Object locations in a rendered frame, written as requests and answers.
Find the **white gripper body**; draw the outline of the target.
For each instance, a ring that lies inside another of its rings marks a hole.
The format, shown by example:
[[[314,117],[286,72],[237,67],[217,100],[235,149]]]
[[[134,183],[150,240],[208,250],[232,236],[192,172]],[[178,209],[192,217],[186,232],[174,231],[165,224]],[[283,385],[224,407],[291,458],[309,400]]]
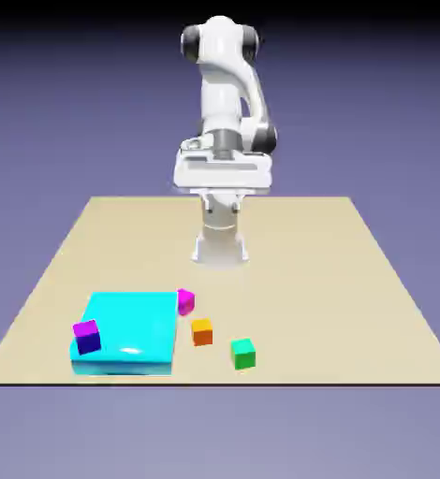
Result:
[[[267,154],[232,152],[233,158],[215,159],[212,150],[179,150],[173,183],[181,190],[268,190],[272,159]]]

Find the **small purple cube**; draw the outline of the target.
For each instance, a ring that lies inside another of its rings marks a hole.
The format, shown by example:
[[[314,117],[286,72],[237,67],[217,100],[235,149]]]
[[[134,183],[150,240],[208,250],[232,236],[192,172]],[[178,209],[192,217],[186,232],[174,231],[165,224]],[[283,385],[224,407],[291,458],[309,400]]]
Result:
[[[100,334],[95,319],[78,322],[72,329],[81,356],[101,349]]]

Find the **large cyan box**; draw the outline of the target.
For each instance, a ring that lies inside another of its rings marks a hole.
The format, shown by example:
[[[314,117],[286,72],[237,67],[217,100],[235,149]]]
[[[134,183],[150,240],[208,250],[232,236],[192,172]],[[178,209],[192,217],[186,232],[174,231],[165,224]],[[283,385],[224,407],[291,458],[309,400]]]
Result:
[[[95,321],[100,348],[82,355],[69,346],[79,375],[169,376],[176,340],[175,292],[94,292],[81,318]]]

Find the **small green cube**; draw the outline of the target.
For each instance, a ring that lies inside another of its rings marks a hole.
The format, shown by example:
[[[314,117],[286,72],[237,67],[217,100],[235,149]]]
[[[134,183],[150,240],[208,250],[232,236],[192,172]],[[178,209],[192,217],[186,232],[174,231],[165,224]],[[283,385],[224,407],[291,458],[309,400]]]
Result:
[[[230,356],[235,370],[253,368],[257,363],[257,352],[249,338],[232,340]]]

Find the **small magenta cube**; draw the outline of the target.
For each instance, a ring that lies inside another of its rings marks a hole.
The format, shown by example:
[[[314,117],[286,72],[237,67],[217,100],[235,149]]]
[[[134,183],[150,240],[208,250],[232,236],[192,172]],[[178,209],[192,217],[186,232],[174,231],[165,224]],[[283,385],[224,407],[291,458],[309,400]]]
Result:
[[[177,290],[178,294],[178,313],[181,316],[186,316],[195,309],[195,294],[186,289],[180,288]]]

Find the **small orange cube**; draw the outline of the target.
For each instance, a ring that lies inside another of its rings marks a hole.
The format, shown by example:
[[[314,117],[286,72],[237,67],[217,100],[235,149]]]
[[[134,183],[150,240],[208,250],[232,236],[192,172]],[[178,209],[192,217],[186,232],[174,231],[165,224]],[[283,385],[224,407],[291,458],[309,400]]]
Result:
[[[195,319],[191,321],[192,341],[195,346],[213,343],[213,325],[210,319]]]

